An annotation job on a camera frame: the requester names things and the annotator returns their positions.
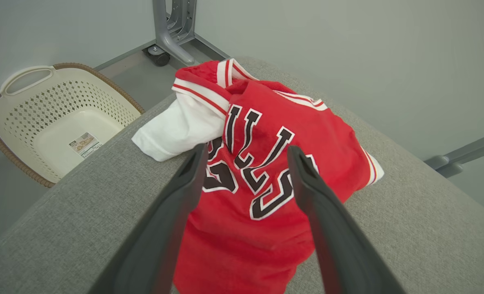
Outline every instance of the caster wheel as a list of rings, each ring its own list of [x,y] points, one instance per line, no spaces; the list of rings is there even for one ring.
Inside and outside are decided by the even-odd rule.
[[[161,55],[153,56],[152,59],[155,62],[156,66],[163,67],[164,65],[167,65],[169,62],[169,54],[164,52]]]

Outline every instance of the paper label in basket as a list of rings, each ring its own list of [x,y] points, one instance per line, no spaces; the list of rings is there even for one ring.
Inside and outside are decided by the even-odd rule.
[[[92,136],[89,132],[85,132],[84,135],[78,137],[75,141],[70,143],[70,147],[82,156],[82,158],[87,158],[95,150],[99,149],[102,143]]]

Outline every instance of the gray upholstered seat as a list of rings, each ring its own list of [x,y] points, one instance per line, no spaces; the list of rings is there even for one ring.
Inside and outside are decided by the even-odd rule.
[[[263,61],[263,80],[322,99],[356,130],[384,178],[345,204],[408,293],[484,294],[484,208],[332,99]],[[54,186],[0,240],[0,293],[85,293],[185,157],[155,162],[130,140],[148,110]],[[315,256],[286,291],[323,293]]]

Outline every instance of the basket handle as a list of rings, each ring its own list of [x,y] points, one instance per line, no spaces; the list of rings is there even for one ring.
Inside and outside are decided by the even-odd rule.
[[[31,73],[35,73],[35,72],[40,72],[40,71],[49,71],[50,74],[48,76],[44,77],[44,78],[41,78],[37,82],[34,82],[33,84],[28,85],[28,86],[26,86],[26,87],[24,87],[22,89],[19,89],[19,90],[15,91],[15,92],[12,92],[12,93],[8,93],[7,92],[9,86],[11,86],[16,80],[22,78],[23,76],[25,76],[27,74],[31,74]],[[5,80],[5,82],[3,82],[3,85],[1,86],[1,89],[0,89],[0,93],[3,96],[13,96],[13,95],[17,95],[18,93],[21,93],[22,91],[26,91],[27,89],[30,89],[31,87],[33,87],[35,85],[38,85],[41,82],[44,82],[48,78],[51,78],[54,73],[55,73],[55,67],[50,67],[50,66],[46,66],[46,65],[38,66],[38,67],[28,67],[26,69],[22,69],[22,70],[20,70],[20,71],[18,71],[16,73],[14,73],[13,75],[11,75],[9,78],[7,78],[7,80]]]

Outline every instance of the white plastic basket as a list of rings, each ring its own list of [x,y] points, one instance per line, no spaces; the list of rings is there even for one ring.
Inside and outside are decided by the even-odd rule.
[[[39,71],[48,75],[8,92],[18,79]],[[126,92],[85,65],[30,67],[0,89],[0,149],[51,187],[143,112]]]

